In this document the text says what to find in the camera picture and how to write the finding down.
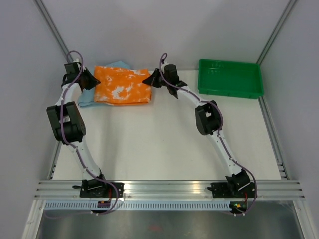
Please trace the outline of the orange tie-dye trousers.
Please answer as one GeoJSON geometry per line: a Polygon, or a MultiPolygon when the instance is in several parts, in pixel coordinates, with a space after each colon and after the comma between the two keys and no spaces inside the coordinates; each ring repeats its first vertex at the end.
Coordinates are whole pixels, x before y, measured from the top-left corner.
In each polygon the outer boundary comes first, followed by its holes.
{"type": "Polygon", "coordinates": [[[149,76],[148,69],[96,66],[94,77],[100,84],[95,87],[94,102],[113,106],[148,104],[152,90],[143,80],[149,76]]]}

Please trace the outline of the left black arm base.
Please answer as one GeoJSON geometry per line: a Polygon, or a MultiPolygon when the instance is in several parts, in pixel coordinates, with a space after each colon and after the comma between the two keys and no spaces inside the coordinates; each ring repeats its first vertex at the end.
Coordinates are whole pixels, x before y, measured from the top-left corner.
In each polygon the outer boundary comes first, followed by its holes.
{"type": "Polygon", "coordinates": [[[73,189],[80,190],[80,198],[116,198],[116,190],[107,183],[92,180],[82,180],[81,186],[73,185],[73,189]]]}

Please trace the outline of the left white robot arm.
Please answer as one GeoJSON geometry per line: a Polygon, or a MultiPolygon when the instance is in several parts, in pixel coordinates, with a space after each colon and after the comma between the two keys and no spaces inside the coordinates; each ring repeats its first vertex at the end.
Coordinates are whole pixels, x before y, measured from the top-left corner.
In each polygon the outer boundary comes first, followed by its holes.
{"type": "Polygon", "coordinates": [[[55,139],[72,152],[84,180],[97,180],[92,184],[91,192],[102,198],[108,194],[109,186],[103,182],[105,177],[90,153],[85,139],[86,126],[77,106],[83,90],[90,90],[101,82],[81,63],[68,63],[64,67],[62,93],[55,105],[47,107],[46,113],[55,139]]]}

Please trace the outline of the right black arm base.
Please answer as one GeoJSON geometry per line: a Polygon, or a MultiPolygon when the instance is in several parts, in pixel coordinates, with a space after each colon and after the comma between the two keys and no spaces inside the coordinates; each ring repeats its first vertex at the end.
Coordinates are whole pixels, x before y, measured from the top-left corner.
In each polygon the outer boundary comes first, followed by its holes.
{"type": "Polygon", "coordinates": [[[244,171],[226,176],[226,182],[210,183],[207,190],[212,193],[213,198],[253,199],[257,196],[256,184],[244,171]]]}

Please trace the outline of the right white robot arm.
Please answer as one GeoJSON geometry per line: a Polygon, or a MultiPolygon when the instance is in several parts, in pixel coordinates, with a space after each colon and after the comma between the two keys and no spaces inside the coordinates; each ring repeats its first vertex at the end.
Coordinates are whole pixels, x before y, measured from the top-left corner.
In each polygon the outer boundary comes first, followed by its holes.
{"type": "Polygon", "coordinates": [[[145,80],[145,85],[161,88],[166,87],[168,92],[177,99],[189,100],[195,106],[195,124],[198,132],[206,136],[214,146],[221,162],[224,163],[228,175],[227,191],[232,197],[239,197],[251,184],[250,177],[244,166],[237,162],[222,131],[223,116],[215,101],[208,101],[191,91],[187,83],[181,81],[177,70],[156,68],[145,80]]]}

